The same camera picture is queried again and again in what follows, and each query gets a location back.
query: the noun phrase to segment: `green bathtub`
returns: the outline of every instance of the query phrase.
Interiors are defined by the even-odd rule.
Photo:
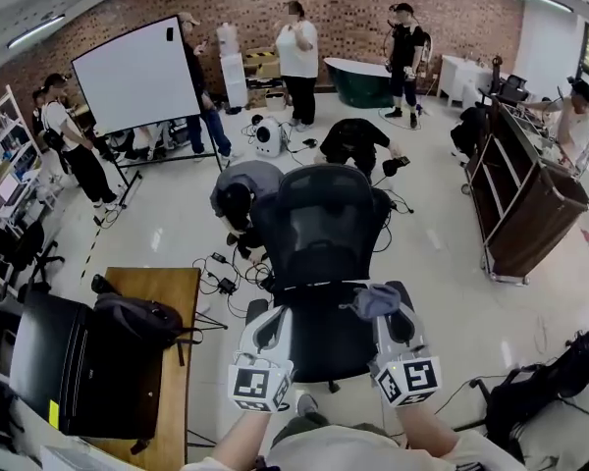
[[[343,103],[355,108],[393,106],[391,74],[383,65],[340,58],[325,58],[327,70]]]

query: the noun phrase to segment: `white t-shirt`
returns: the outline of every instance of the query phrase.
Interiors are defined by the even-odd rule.
[[[561,121],[562,112],[556,125],[556,131],[559,130]],[[562,149],[575,166],[589,144],[589,112],[577,114],[573,110],[571,111],[569,115],[569,136],[571,137],[571,143],[563,144]]]
[[[316,79],[318,77],[318,38],[316,27],[310,21],[301,21],[301,32],[312,44],[309,51],[302,51],[296,45],[295,31],[286,25],[277,37],[275,44],[279,51],[280,70],[286,77],[303,77]]]
[[[41,123],[44,127],[48,127],[54,130],[57,134],[63,134],[61,125],[68,121],[68,127],[76,134],[80,134],[80,129],[75,124],[75,121],[68,115],[68,112],[59,101],[51,101],[46,103],[41,109]],[[79,146],[78,143],[73,142],[71,139],[63,136],[64,150],[74,150]]]
[[[456,471],[458,466],[476,463],[488,471],[525,471],[522,464],[475,431],[462,433],[454,450],[440,459],[425,450],[399,448],[389,438],[342,426],[287,437],[266,457],[267,466],[279,466],[282,471]],[[182,471],[231,469],[207,457]]]

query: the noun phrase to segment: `computer screen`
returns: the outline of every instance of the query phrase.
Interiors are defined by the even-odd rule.
[[[19,184],[20,182],[13,175],[7,175],[2,183],[0,183],[0,197],[8,201]]]

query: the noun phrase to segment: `red brick wall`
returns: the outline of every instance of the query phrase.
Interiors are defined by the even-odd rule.
[[[33,46],[0,68],[0,95],[10,84],[28,119],[32,110],[30,93],[52,72],[67,73],[71,60],[138,26],[179,11],[190,11],[202,21],[195,30],[195,43],[210,35],[222,22],[238,26],[241,47],[270,44],[275,39],[272,24],[282,16],[288,0],[107,0],[61,28],[45,41]],[[442,54],[474,51],[474,57],[504,58],[504,70],[514,65],[523,4],[515,0],[299,0],[306,16],[319,32],[322,57],[380,61],[382,43],[389,27],[386,19],[393,3],[407,1],[417,19],[434,39],[440,69]],[[222,91],[217,46],[202,60],[208,84]],[[319,83],[328,77],[321,67]]]

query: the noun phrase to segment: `camera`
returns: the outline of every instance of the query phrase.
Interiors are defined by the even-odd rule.
[[[405,155],[399,159],[391,159],[382,163],[382,169],[384,170],[384,176],[393,177],[397,174],[397,169],[403,168],[410,164],[410,159]]]

